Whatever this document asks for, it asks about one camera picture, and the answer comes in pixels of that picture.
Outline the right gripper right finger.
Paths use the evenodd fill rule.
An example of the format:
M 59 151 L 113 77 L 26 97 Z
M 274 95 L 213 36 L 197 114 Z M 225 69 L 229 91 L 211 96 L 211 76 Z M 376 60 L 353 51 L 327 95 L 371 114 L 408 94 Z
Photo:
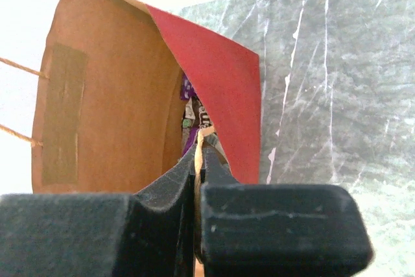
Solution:
M 241 184 L 207 149 L 200 190 L 206 276 L 353 276 L 373 247 L 353 197 L 329 184 Z

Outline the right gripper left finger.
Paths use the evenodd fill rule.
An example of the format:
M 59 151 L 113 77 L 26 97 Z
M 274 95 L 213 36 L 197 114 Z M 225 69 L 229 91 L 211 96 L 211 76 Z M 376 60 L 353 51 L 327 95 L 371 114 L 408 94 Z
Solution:
M 3 195 L 1 275 L 192 276 L 193 162 L 134 195 Z

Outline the red paper bag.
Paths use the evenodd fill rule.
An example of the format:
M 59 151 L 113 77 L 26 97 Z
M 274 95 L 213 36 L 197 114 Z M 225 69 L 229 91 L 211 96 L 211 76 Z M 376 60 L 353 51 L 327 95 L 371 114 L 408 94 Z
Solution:
M 256 53 L 136 0 L 60 0 L 39 73 L 31 195 L 134 195 L 172 169 L 186 156 L 183 73 L 232 176 L 256 183 Z

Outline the purple candy packet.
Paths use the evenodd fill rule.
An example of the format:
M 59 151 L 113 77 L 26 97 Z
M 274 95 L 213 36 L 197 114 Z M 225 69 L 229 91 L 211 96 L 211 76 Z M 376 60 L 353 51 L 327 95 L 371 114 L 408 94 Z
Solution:
M 182 74 L 180 99 L 188 101 L 192 97 L 197 97 L 196 91 L 185 73 Z

